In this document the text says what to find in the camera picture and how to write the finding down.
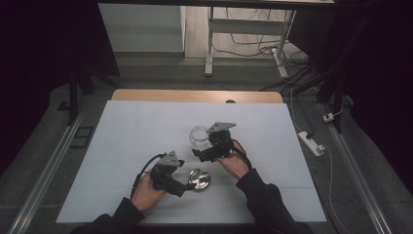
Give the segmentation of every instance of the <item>round metal lid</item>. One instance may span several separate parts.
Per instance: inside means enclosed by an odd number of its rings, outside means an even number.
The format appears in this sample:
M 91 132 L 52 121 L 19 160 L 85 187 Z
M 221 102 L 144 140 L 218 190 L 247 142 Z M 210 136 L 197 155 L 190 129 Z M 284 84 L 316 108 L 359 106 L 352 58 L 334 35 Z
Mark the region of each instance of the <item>round metal lid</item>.
M 209 186 L 210 176 L 205 169 L 196 169 L 189 174 L 189 183 L 195 183 L 194 191 L 201 192 Z

